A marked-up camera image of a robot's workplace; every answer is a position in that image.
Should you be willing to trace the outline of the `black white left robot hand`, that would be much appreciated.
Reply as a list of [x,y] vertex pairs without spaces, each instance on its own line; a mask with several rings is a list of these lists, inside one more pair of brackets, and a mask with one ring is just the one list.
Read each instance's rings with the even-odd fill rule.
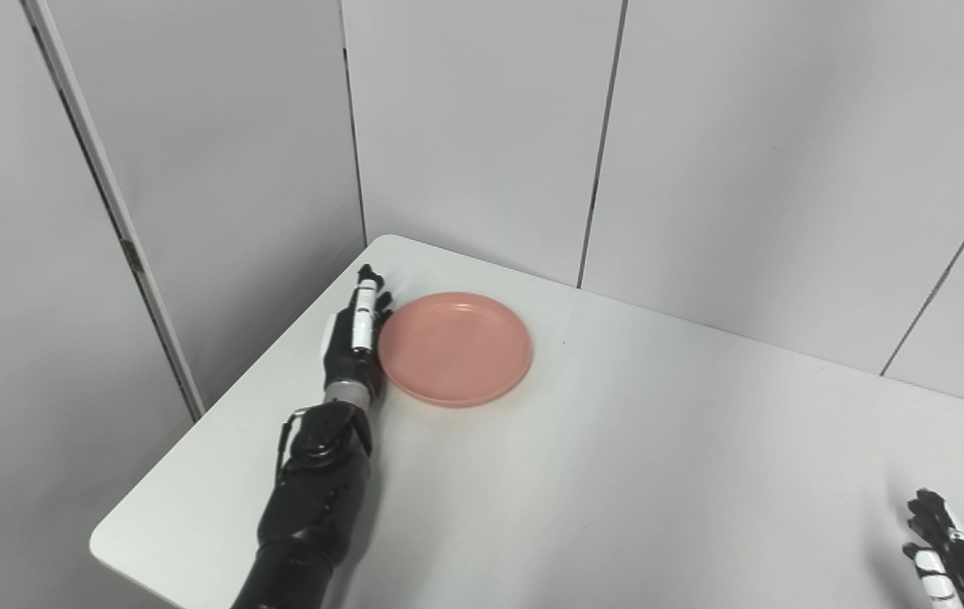
[[346,307],[330,319],[322,359],[327,396],[331,387],[351,384],[363,388],[368,397],[350,398],[350,403],[366,408],[379,401],[386,381],[377,348],[393,315],[392,302],[385,278],[371,265],[362,265]]

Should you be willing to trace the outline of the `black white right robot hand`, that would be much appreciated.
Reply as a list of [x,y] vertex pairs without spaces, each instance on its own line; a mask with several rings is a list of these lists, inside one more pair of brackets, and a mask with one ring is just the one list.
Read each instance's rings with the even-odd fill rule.
[[911,560],[932,608],[964,608],[964,527],[941,494],[916,490],[907,502],[907,527],[923,543],[901,551]]

